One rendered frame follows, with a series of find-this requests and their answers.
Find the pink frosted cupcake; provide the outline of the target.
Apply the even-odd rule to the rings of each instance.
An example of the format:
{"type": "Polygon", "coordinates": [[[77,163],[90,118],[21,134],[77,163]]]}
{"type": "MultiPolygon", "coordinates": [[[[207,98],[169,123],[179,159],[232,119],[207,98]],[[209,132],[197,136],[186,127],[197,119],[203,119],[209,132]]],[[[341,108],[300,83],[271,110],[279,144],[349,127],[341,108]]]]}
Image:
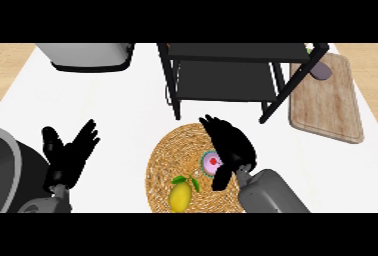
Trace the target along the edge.
{"type": "Polygon", "coordinates": [[[223,165],[222,159],[219,157],[219,154],[215,150],[207,151],[200,160],[200,167],[203,173],[209,177],[215,177],[219,167],[223,165]]]}

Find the yellow lemon with leaves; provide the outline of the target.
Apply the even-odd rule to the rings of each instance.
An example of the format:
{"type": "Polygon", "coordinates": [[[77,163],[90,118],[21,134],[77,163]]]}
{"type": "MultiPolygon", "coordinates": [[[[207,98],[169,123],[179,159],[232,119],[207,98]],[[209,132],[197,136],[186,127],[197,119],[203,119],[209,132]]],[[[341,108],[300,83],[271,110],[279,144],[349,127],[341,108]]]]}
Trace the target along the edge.
{"type": "Polygon", "coordinates": [[[172,184],[169,205],[173,212],[185,212],[192,200],[192,191],[201,191],[200,182],[192,176],[178,176],[172,180],[172,184]]]}

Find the purple eggplant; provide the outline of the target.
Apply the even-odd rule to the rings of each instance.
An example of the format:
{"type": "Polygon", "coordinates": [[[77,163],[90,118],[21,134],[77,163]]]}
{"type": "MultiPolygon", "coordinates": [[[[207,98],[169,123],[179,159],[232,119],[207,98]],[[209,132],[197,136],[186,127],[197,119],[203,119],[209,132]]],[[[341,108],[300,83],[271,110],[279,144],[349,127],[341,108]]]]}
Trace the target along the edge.
{"type": "Polygon", "coordinates": [[[316,80],[321,80],[321,81],[325,81],[331,78],[331,75],[333,75],[331,68],[322,61],[319,61],[315,64],[310,70],[310,75],[316,80]]]}

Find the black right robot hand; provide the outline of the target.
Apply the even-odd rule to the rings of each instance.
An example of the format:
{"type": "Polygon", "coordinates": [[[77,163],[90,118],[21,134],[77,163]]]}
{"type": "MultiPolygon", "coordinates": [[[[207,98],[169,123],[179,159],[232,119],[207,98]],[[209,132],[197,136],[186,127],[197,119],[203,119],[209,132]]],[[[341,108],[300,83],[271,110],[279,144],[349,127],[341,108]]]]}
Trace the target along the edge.
{"type": "Polygon", "coordinates": [[[256,149],[244,132],[226,120],[206,115],[200,118],[200,122],[222,160],[213,180],[213,190],[223,191],[228,188],[232,174],[240,168],[247,166],[248,172],[254,170],[257,166],[256,149]]]}

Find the black tiered shelf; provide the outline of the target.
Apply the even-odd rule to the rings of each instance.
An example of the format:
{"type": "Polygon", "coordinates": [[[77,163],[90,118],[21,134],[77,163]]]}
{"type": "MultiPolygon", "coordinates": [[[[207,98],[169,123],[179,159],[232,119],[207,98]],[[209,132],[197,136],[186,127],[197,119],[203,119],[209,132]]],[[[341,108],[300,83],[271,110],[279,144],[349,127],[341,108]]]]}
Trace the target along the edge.
{"type": "Polygon", "coordinates": [[[259,102],[266,122],[328,50],[325,43],[161,43],[167,103],[179,111],[183,100],[259,102]]]}

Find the wooden cutting board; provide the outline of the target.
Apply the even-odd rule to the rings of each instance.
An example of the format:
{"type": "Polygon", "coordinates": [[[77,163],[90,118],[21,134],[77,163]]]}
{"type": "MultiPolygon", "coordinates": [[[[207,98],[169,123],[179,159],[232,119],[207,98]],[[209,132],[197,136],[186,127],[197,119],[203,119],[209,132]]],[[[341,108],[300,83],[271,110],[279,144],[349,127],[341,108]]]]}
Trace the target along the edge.
{"type": "Polygon", "coordinates": [[[290,95],[290,124],[302,131],[352,144],[364,142],[364,128],[347,58],[327,53],[321,62],[331,77],[308,74],[290,95]]]}

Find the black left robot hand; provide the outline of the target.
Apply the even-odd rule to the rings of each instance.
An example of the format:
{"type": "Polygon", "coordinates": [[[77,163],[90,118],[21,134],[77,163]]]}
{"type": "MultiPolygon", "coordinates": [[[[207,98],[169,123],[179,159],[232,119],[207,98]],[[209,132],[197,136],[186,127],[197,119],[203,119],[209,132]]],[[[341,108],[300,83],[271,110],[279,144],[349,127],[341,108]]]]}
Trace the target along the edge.
{"type": "Polygon", "coordinates": [[[68,189],[74,188],[101,139],[93,120],[89,120],[74,141],[67,144],[62,143],[58,132],[51,126],[43,128],[42,135],[43,153],[49,161],[43,189],[48,193],[54,193],[52,188],[58,185],[64,185],[68,189]]]}

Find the round woven straw placemat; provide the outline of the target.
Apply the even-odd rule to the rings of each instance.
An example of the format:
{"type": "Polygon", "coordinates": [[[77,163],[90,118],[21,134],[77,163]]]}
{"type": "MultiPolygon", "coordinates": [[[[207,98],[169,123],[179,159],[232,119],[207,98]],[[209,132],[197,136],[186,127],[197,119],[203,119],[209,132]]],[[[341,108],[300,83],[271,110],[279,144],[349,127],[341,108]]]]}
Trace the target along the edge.
{"type": "Polygon", "coordinates": [[[215,152],[210,136],[200,123],[176,128],[155,146],[145,175],[147,197],[151,210],[169,213],[169,195],[173,180],[185,177],[192,189],[186,213],[241,213],[240,186],[231,178],[228,188],[215,192],[213,177],[206,172],[204,158],[215,152]]]}

